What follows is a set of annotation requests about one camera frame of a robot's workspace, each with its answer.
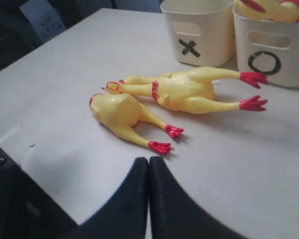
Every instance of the yellow rubber chicken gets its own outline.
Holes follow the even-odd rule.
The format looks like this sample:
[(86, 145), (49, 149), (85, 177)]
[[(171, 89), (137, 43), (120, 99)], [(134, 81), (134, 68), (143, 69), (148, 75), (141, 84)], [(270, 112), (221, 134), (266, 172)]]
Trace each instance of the yellow rubber chicken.
[(106, 90), (111, 94), (127, 93), (133, 96), (153, 97), (162, 107), (192, 114), (220, 111), (264, 111), (267, 100), (254, 96), (241, 102), (215, 101), (212, 81), (234, 78), (256, 88), (267, 84), (267, 76), (257, 72), (237, 72), (213, 67), (197, 67), (185, 72), (166, 73), (161, 77), (129, 75), (120, 83), (109, 82)]
[(299, 22), (299, 0), (236, 0), (235, 6), (252, 20)]
[(183, 132), (182, 128), (167, 124), (128, 94), (95, 94), (90, 99), (90, 110), (93, 117), (110, 129), (116, 136), (148, 147), (163, 155), (170, 152), (170, 143), (149, 141), (139, 136), (132, 127), (138, 121), (152, 123), (164, 129), (172, 138), (180, 136)]

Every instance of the x symbol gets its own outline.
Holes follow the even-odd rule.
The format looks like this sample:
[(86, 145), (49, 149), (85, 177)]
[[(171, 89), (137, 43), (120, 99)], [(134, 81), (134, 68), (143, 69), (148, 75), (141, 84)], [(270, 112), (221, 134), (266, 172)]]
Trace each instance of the x symbol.
[(186, 42), (184, 42), (182, 39), (180, 39), (178, 41), (182, 46), (184, 46), (185, 48), (183, 49), (183, 51), (181, 52), (183, 55), (186, 55), (188, 52), (191, 52), (194, 56), (196, 56), (197, 58), (200, 57), (200, 54), (194, 49), (194, 46), (196, 45), (196, 43), (194, 41), (190, 41), (188, 44)]

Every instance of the rubber chicken body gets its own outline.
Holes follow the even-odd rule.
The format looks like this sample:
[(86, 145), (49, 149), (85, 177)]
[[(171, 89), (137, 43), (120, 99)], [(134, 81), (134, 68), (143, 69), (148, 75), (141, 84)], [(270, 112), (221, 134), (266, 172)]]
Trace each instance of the rubber chicken body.
[(299, 22), (299, 0), (236, 0), (235, 6), (252, 20)]
[(260, 88), (258, 83), (268, 83), (263, 73), (240, 73), (213, 67), (197, 67), (185, 72), (166, 73), (157, 78), (129, 75), (120, 80), (120, 83), (109, 82), (106, 91), (111, 94), (127, 93), (133, 96), (152, 97), (166, 109), (192, 114), (265, 110), (263, 105), (267, 100), (260, 101), (260, 96), (233, 103), (215, 101), (212, 81), (224, 78), (239, 79), (256, 88)]
[(103, 95), (95, 94), (90, 99), (90, 110), (93, 117), (116, 136), (138, 145), (150, 148), (159, 154), (171, 150), (170, 143), (149, 141), (138, 135), (132, 127), (137, 122), (148, 122), (164, 129), (172, 138), (181, 135), (183, 129), (171, 126), (152, 113), (128, 94)]

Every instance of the white table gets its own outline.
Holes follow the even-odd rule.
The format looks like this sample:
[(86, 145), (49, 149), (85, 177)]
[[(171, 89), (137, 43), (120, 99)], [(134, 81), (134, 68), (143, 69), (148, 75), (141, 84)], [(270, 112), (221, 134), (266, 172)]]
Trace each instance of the white table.
[[(161, 14), (102, 9), (0, 73), (0, 146), (81, 224), (136, 157), (154, 156), (100, 126), (90, 96), (128, 74), (190, 68), (174, 59)], [(146, 124), (137, 131), (173, 142), (169, 168), (211, 215), (251, 239), (299, 239), (299, 89), (225, 79), (216, 91), (228, 101), (260, 94), (268, 110), (194, 116), (148, 99), (185, 140)]]

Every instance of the basket handle hole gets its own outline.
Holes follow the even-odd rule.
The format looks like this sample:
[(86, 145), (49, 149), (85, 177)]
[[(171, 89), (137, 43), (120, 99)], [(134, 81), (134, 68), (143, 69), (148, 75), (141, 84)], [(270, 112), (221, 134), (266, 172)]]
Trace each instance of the basket handle hole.
[(249, 31), (248, 41), (256, 46), (288, 50), (291, 47), (291, 39), (284, 35), (265, 32)]
[(171, 26), (177, 34), (189, 36), (201, 35), (200, 27), (194, 23), (172, 21)]

